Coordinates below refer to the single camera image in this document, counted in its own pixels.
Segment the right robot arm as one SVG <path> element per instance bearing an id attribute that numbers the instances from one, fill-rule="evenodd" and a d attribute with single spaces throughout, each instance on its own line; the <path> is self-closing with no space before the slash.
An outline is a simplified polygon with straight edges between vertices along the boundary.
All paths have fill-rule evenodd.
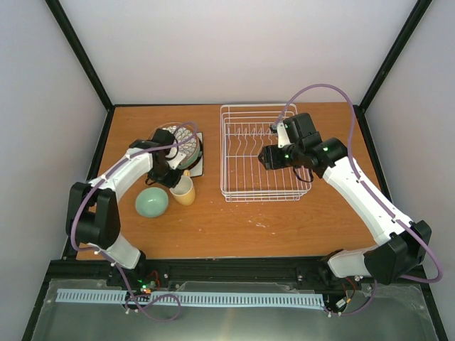
<path id="1" fill-rule="evenodd" d="M 260 151 L 258 159 L 264 168 L 305 168 L 312 178 L 325 180 L 353 208 L 373 237 L 373 247 L 329 254 L 324 261 L 332 277 L 371 277 L 387 285 L 406 277 L 429 255 L 429 225 L 423 220 L 413 222 L 387 200 L 339 139 L 321 138 L 309 114 L 289 117 L 271 125 L 270 131 L 277 135 L 277 143 Z"/>

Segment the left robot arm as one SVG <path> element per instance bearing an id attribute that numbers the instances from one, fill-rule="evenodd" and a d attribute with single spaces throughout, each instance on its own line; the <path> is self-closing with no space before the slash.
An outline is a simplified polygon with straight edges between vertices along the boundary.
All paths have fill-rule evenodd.
<path id="1" fill-rule="evenodd" d="M 74 250 L 102 254 L 121 266 L 123 277 L 133 286 L 142 285 L 148 269 L 140 263 L 143 253 L 121 234 L 118 202 L 143 175 L 167 188 L 183 175 L 179 165 L 186 157 L 175 131 L 157 129 L 150 140 L 138 139 L 108 171 L 70 189 L 66 232 Z"/>

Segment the yellow mug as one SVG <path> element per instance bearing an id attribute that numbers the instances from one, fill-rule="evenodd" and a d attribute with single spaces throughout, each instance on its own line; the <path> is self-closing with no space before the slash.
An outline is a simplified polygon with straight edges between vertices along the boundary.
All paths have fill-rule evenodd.
<path id="1" fill-rule="evenodd" d="M 176 186 L 170 189 L 170 193 L 180 205 L 192 205 L 196 199 L 196 189 L 190 177 L 190 172 L 185 170 Z"/>

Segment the green celadon bowl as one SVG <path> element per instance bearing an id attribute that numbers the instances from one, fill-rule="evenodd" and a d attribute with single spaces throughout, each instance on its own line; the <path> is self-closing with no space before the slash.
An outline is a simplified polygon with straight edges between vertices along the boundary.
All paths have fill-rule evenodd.
<path id="1" fill-rule="evenodd" d="M 168 195 L 161 188 L 147 188 L 136 197 L 135 208 L 142 217 L 159 217 L 168 208 Z"/>

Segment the white wire dish rack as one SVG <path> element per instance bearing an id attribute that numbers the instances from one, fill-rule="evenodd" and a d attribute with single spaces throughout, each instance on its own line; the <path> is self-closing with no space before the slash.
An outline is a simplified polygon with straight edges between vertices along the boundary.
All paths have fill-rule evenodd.
<path id="1" fill-rule="evenodd" d="M 220 189 L 227 202 L 300 200 L 311 189 L 304 168 L 267 169 L 279 146 L 271 130 L 284 104 L 224 104 L 220 107 Z"/>

